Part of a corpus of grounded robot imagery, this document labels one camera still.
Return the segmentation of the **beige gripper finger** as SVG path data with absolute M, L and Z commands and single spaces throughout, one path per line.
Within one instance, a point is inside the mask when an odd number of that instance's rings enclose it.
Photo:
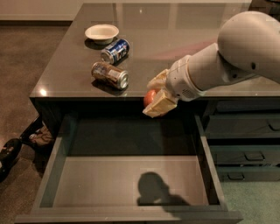
M 156 75 L 152 80 L 147 84 L 147 88 L 151 89 L 161 89 L 165 87 L 167 75 L 169 73 L 168 69 L 163 70 L 158 75 Z
M 143 113 L 151 118 L 163 116 L 169 111 L 175 109 L 178 105 L 178 99 L 173 97 L 167 90 L 157 91 L 151 104 L 144 107 Z

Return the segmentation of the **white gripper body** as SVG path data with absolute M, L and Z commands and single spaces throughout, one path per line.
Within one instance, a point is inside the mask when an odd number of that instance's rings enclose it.
M 188 71 L 190 55 L 175 61 L 167 74 L 166 89 L 183 102 L 190 102 L 202 97 L 205 91 L 198 89 Z

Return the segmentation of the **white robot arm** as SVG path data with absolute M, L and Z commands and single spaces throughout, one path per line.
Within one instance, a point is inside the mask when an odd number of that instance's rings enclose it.
M 217 41 L 194 55 L 186 55 L 148 84 L 156 94 L 144 104 L 149 117 L 175 109 L 178 101 L 190 102 L 206 91 L 232 85 L 256 75 L 280 80 L 280 23 L 258 11 L 230 18 Z

